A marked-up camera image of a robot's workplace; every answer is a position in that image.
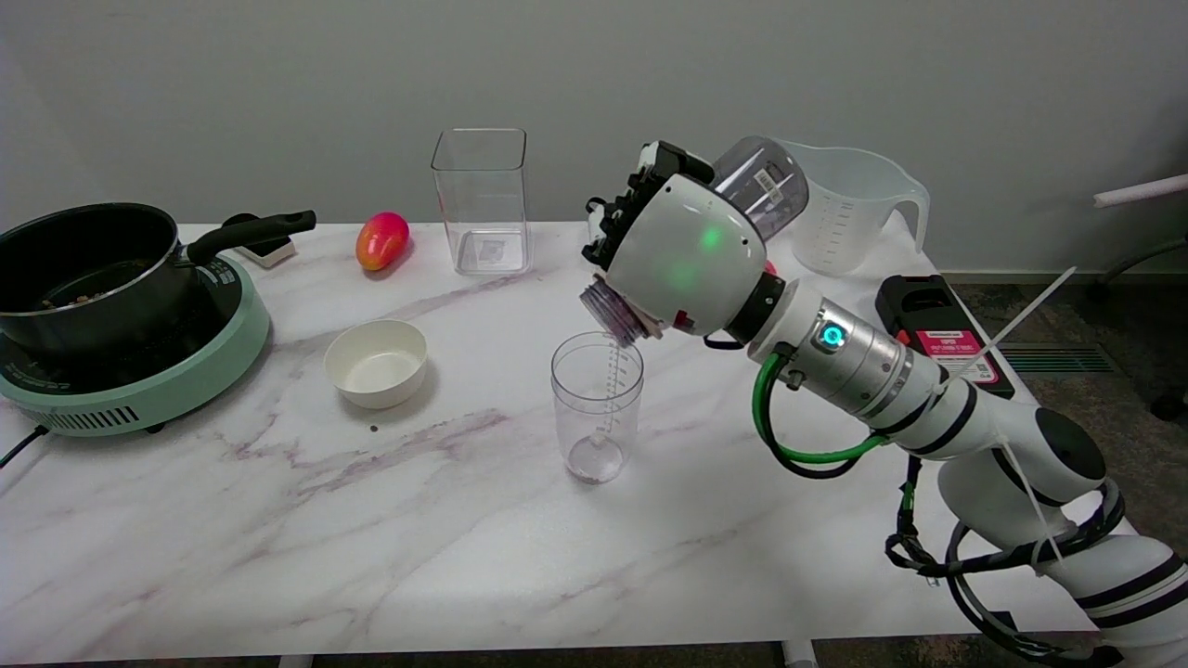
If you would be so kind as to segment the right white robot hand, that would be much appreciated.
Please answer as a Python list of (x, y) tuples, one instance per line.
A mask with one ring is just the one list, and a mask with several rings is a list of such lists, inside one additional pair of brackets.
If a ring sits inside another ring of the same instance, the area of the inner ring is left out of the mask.
[(739, 349), (767, 322), (784, 283), (767, 241), (805, 210), (807, 179), (784, 144), (747, 136), (716, 160), (657, 140), (626, 190), (590, 198), (595, 270), (580, 301), (620, 346), (668, 329)]

